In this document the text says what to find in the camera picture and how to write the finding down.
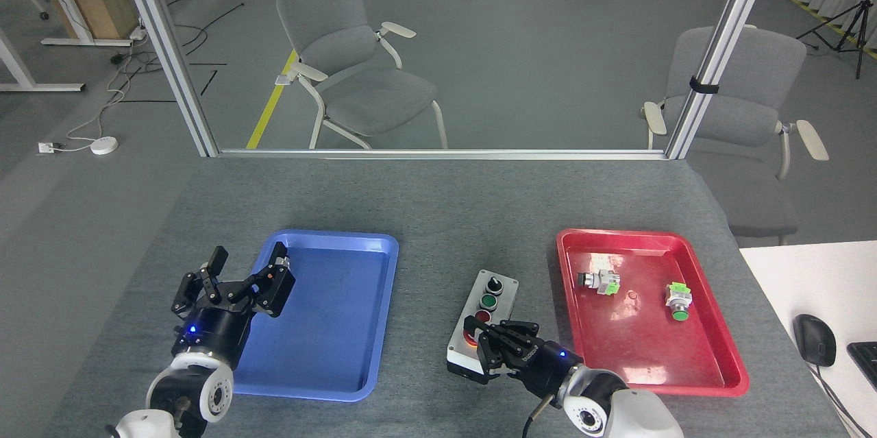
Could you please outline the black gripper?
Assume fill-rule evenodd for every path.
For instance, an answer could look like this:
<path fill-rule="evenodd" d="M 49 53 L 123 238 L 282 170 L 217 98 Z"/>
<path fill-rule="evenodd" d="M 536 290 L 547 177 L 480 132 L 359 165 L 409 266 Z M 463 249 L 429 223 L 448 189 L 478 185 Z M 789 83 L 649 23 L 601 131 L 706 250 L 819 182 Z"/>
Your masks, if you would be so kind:
<path fill-rule="evenodd" d="M 209 354 L 235 370 L 247 343 L 255 313 L 249 309 L 229 312 L 216 307 L 193 310 L 202 291 L 214 306 L 223 300 L 217 287 L 217 276 L 222 272 L 227 258 L 227 250 L 217 245 L 206 264 L 182 276 L 171 310 L 181 319 L 186 318 L 177 328 L 173 353 Z M 241 282 L 236 291 L 236 301 L 247 298 L 255 311 L 279 317 L 294 284 L 288 248 L 277 241 L 273 245 L 269 263 Z"/>
<path fill-rule="evenodd" d="M 477 356 L 485 378 L 505 374 L 522 382 L 539 398 L 556 397 L 570 370 L 584 362 L 572 350 L 538 339 L 540 325 L 535 322 L 501 320 L 487 324 L 470 315 L 464 318 L 463 328 L 480 331 Z"/>

